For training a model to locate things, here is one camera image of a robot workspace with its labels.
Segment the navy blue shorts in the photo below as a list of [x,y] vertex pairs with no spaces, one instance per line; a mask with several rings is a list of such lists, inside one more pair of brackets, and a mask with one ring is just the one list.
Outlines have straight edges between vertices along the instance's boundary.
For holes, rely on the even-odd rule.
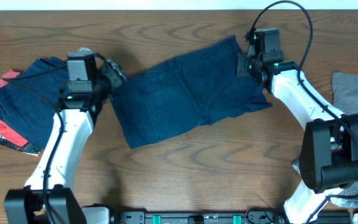
[[129,147],[271,107],[260,85],[236,75],[240,52],[230,36],[129,78],[111,101]]

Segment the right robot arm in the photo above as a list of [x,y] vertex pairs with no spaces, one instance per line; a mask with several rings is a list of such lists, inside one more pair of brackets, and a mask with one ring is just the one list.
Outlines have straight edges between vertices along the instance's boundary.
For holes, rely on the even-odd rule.
[[346,115],[285,61],[279,44],[250,45],[237,56],[237,76],[251,78],[279,99],[304,130],[301,182],[283,204],[288,223],[310,223],[332,199],[358,199],[358,114]]

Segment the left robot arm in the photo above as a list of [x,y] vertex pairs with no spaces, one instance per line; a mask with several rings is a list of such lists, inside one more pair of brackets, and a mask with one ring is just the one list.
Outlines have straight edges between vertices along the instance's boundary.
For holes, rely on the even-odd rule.
[[4,199],[9,223],[114,223],[105,205],[80,207],[75,176],[85,143],[103,103],[127,77],[111,59],[87,48],[67,55],[68,81],[53,105],[53,129],[44,153],[23,189]]

